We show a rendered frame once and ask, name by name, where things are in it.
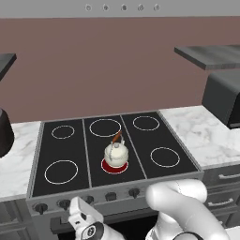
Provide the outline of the black hob stove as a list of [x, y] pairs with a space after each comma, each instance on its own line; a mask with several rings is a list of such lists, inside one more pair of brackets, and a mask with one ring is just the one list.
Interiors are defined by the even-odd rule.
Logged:
[[[127, 163], [110, 167], [105, 148], [122, 132]], [[160, 181], [202, 179], [203, 170], [160, 112], [139, 112], [43, 122], [27, 191], [27, 204], [39, 240], [68, 240], [72, 227], [61, 200], [94, 197], [91, 203], [107, 223], [152, 216], [146, 188]], [[128, 195], [138, 188], [136, 199]], [[117, 199], [107, 202], [105, 195]], [[42, 215], [35, 211], [46, 203]]]

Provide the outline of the dark brown round pot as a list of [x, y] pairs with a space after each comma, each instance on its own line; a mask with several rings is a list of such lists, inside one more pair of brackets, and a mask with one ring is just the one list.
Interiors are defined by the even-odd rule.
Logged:
[[5, 156], [14, 143], [14, 132], [8, 114], [0, 108], [0, 158]]

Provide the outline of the black microwave oven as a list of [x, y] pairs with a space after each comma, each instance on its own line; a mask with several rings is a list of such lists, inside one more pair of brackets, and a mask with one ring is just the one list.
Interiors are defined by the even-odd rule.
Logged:
[[240, 128], [240, 69], [212, 72], [202, 105], [229, 129]]

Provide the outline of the grey range hood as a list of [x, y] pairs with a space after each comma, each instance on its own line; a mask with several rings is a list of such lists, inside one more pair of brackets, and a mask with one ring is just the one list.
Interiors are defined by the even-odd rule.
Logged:
[[240, 0], [0, 0], [0, 19], [240, 16]]

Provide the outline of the grey base cupboard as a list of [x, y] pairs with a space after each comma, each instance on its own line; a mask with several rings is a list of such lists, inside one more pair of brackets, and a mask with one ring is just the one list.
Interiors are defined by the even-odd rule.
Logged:
[[25, 199], [0, 202], [0, 240], [38, 240]]

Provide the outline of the grey drawer front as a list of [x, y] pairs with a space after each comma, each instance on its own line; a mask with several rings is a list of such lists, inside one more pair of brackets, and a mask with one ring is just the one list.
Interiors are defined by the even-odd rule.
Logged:
[[[230, 189], [230, 188], [217, 188], [211, 189], [208, 191], [207, 200], [205, 202], [205, 206], [214, 214], [226, 214], [231, 211], [236, 211], [238, 209], [237, 200], [240, 196], [239, 189]], [[207, 203], [221, 203], [228, 201], [230, 198], [233, 198], [233, 202], [231, 204], [225, 206], [218, 207], [209, 207]]]
[[240, 182], [240, 177], [234, 179], [222, 180], [218, 178], [219, 174], [230, 175], [240, 173], [240, 164], [232, 166], [224, 166], [204, 171], [202, 181], [207, 187], [216, 187], [225, 184]]

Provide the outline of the grey wooden wall cupboard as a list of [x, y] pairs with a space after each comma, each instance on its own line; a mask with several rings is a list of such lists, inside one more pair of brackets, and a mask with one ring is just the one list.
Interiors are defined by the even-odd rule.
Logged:
[[184, 46], [174, 51], [204, 70], [240, 68], [240, 45]]

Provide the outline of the dark wall cupboard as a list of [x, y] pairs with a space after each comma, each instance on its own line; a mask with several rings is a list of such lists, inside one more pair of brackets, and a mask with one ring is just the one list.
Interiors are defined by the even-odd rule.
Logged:
[[15, 53], [0, 53], [0, 82], [11, 68], [17, 55]]

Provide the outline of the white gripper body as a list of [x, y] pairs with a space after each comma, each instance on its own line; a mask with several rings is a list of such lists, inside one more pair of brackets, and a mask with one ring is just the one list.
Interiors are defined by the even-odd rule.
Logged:
[[68, 222], [71, 225], [88, 225], [103, 221], [103, 216], [80, 197], [70, 201]]

